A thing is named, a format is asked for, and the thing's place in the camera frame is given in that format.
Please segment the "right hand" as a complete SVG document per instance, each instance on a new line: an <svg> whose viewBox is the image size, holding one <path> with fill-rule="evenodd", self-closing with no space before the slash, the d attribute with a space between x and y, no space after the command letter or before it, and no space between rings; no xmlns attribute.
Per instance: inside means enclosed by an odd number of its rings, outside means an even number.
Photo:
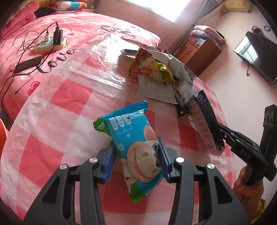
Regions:
<svg viewBox="0 0 277 225"><path fill-rule="evenodd" d="M249 216L255 215L262 206L262 194L264 192L263 181L259 181L257 185L247 186L244 184L246 166L244 166L237 180L233 185L233 192L239 200L243 196L248 196L249 200L244 204L244 208Z"/></svg>

